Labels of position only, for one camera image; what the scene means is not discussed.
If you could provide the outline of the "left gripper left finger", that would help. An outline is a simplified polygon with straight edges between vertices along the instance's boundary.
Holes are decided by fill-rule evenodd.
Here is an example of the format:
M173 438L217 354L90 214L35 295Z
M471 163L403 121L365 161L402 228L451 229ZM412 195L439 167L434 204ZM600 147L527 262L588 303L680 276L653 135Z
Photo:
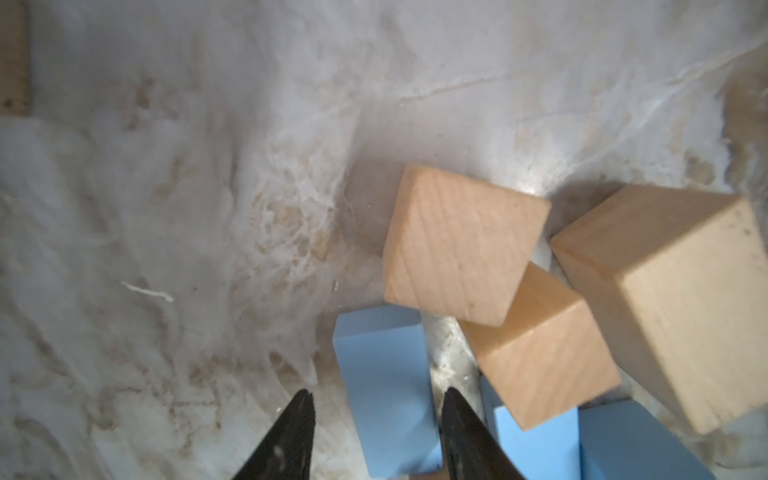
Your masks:
M315 426L313 394L301 389L233 479L309 479Z

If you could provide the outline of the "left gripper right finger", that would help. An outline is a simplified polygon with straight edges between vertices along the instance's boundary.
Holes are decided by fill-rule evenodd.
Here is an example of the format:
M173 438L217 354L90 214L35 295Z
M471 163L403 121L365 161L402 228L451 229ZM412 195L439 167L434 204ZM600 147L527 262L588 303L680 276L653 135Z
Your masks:
M445 391L441 419L452 480L525 479L455 387Z

